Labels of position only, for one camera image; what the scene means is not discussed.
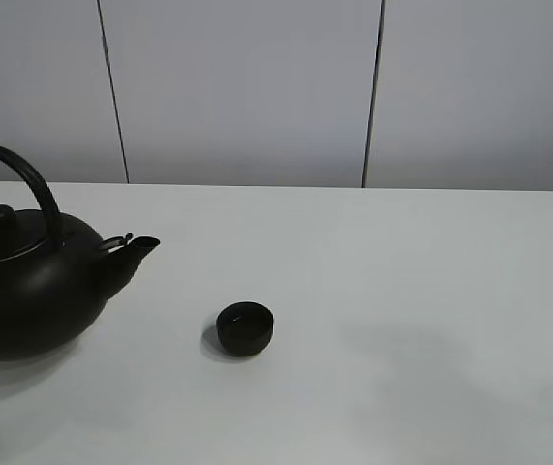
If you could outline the black round teapot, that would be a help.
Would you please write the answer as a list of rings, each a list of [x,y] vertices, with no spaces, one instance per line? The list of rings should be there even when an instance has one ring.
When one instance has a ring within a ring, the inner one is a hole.
[[[0,162],[39,205],[0,204],[0,361],[16,361],[78,338],[160,241],[130,233],[104,239],[59,210],[45,179],[23,157],[0,146]]]

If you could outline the small black teacup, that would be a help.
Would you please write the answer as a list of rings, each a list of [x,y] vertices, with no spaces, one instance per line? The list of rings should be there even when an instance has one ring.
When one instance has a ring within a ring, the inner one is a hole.
[[[252,301],[233,303],[216,319],[216,331],[222,348],[235,357],[252,357],[271,341],[274,315],[262,304]]]

